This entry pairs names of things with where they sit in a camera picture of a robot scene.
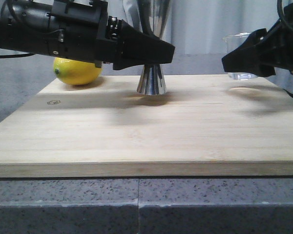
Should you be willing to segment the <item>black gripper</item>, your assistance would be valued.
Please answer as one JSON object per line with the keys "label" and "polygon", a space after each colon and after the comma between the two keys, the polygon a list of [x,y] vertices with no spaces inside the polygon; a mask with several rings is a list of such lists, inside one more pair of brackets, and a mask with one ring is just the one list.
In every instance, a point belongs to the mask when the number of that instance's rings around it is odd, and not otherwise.
{"label": "black gripper", "polygon": [[113,63],[120,60],[120,21],[108,16],[108,3],[92,6],[72,0],[52,5],[33,0],[0,0],[0,49]]}
{"label": "black gripper", "polygon": [[282,68],[293,75],[293,3],[282,7],[278,0],[277,13],[279,19],[268,32],[262,28],[223,37],[227,45],[222,58],[225,72],[270,77],[275,68]]}

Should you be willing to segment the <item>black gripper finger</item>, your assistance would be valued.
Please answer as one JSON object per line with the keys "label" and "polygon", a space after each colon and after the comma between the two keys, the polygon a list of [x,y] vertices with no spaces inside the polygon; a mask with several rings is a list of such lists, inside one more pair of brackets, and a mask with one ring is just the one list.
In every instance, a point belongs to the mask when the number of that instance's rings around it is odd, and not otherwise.
{"label": "black gripper finger", "polygon": [[175,47],[156,36],[137,31],[124,20],[118,22],[114,70],[145,64],[171,63]]}
{"label": "black gripper finger", "polygon": [[155,0],[137,0],[142,32],[154,36]]}

